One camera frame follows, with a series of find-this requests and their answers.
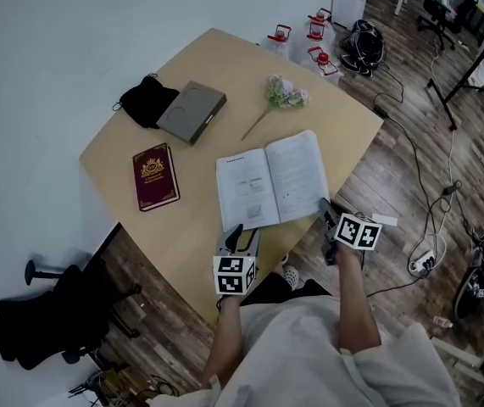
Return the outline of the black drawstring pouch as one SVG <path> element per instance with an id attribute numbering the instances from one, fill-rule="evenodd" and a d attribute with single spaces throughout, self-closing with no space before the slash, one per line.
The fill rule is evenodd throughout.
<path id="1" fill-rule="evenodd" d="M 142 128 L 158 129 L 158 120 L 179 94 L 178 90 L 164 86 L 157 74 L 150 73 L 125 92 L 112 110 L 123 109 Z"/>

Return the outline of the person's white shirt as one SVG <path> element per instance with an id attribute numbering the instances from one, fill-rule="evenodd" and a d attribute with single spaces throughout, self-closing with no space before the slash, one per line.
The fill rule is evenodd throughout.
<path id="1" fill-rule="evenodd" d="M 241 308 L 243 354 L 228 383 L 151 407 L 461 407 L 424 327 L 352 354 L 337 334 L 340 302 L 302 297 Z"/>

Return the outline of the person's black trousers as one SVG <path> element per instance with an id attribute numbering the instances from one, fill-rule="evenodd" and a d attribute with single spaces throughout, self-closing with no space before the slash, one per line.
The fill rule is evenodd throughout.
<path id="1" fill-rule="evenodd" d="M 308 279 L 302 287 L 292 290 L 292 287 L 284 277 L 277 273 L 270 273 L 241 301 L 240 306 L 281 304 L 295 298 L 317 296 L 331 296 L 331 294 L 313 279 Z"/>

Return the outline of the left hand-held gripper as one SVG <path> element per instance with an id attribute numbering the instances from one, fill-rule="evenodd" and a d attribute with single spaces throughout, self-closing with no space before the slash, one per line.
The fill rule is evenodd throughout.
<path id="1" fill-rule="evenodd" d="M 236 254 L 236 246 L 243 232 L 243 224 L 224 232 L 217 243 L 213 258 L 214 288 L 218 295 L 245 296 L 255 283 L 258 273 L 260 229 L 252 231 L 245 248 Z"/>

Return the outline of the dark red hardcover book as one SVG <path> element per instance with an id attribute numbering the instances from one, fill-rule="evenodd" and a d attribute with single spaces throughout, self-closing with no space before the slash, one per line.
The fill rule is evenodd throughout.
<path id="1" fill-rule="evenodd" d="M 170 147 L 161 143 L 132 158 L 136 200 L 141 212 L 171 204 L 181 198 Z"/>

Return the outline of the person's right forearm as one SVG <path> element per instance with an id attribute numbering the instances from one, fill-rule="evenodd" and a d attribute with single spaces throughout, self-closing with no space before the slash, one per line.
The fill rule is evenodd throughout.
<path id="1" fill-rule="evenodd" d="M 358 254 L 339 243 L 336 262 L 340 277 L 338 346 L 351 354 L 381 345 L 381 335 L 364 288 Z"/>

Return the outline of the black swivel chair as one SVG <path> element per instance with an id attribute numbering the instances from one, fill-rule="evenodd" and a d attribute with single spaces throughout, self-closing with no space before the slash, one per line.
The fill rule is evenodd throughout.
<path id="1" fill-rule="evenodd" d="M 439 39 L 442 51 L 445 49 L 444 40 L 448 41 L 454 50 L 454 40 L 446 33 L 446 30 L 453 33 L 455 28 L 453 20 L 448 16 L 448 9 L 436 0 L 425 0 L 423 9 L 430 18 L 419 15 L 416 19 L 417 31 L 432 31 Z"/>

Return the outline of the person's left forearm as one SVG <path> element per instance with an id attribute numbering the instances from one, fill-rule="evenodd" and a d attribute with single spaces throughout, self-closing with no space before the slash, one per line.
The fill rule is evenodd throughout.
<path id="1" fill-rule="evenodd" d="M 210 388 L 213 376 L 216 376 L 221 386 L 224 387 L 242 362 L 240 303 L 240 296 L 228 296 L 221 301 L 214 339 L 200 381 L 202 389 Z"/>

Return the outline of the white power strip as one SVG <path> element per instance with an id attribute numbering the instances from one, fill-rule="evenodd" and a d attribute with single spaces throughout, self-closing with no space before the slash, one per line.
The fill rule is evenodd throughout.
<path id="1" fill-rule="evenodd" d="M 435 261 L 434 252 L 428 250 L 418 259 L 409 262 L 409 272 L 413 275 L 427 275 L 434 268 Z"/>

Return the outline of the white and yellow book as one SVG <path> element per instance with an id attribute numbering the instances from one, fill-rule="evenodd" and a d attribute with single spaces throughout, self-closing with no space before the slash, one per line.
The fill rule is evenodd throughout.
<path id="1" fill-rule="evenodd" d="M 224 231 L 278 225 L 319 211 L 330 197 L 317 136 L 297 135 L 216 161 Z"/>

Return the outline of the light wooden table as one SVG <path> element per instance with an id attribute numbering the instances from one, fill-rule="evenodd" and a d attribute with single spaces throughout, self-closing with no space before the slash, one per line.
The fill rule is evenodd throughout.
<path id="1" fill-rule="evenodd" d="M 268 114 L 242 141 L 266 109 L 267 80 L 282 75 L 309 93 L 299 109 Z M 217 318 L 212 259 L 222 233 L 217 159 L 313 131 L 331 193 L 347 180 L 381 127 L 381 119 L 338 87 L 278 55 L 211 29 L 187 45 L 158 72 L 166 86 L 197 81 L 222 91 L 227 101 L 194 145 L 164 131 L 148 131 L 124 112 L 108 121 L 80 162 L 117 220 L 151 264 L 208 323 Z M 181 198 L 148 212 L 136 201 L 132 158 L 167 143 Z"/>

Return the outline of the grey flat box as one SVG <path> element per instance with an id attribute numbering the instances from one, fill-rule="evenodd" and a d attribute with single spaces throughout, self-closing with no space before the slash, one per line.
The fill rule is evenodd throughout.
<path id="1" fill-rule="evenodd" d="M 194 145 L 226 101 L 223 92 L 189 81 L 158 119 L 157 126 Z"/>

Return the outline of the artificial flower sprig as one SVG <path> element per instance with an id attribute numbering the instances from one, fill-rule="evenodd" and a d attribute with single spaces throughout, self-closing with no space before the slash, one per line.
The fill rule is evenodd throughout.
<path id="1" fill-rule="evenodd" d="M 242 141 L 272 111 L 299 109 L 309 104 L 309 93 L 304 89 L 297 89 L 291 81 L 285 79 L 282 75 L 270 75 L 268 77 L 265 97 L 267 101 L 266 109 L 243 134 Z"/>

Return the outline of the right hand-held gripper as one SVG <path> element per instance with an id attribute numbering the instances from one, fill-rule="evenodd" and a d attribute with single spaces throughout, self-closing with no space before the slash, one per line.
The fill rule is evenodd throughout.
<path id="1" fill-rule="evenodd" d="M 326 226 L 321 248 L 328 265 L 336 263 L 338 244 L 360 252 L 373 251 L 381 234 L 381 224 L 366 221 L 326 198 L 319 201 L 320 219 Z"/>

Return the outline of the pale wooden plank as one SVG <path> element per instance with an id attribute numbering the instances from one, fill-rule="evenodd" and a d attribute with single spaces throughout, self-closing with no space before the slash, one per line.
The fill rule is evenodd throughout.
<path id="1" fill-rule="evenodd" d="M 439 348 L 447 354 L 452 355 L 457 360 L 463 362 L 465 365 L 480 369 L 483 364 L 483 359 L 463 349 L 454 347 L 450 343 L 443 341 L 438 337 L 431 337 L 431 343 L 435 348 Z"/>

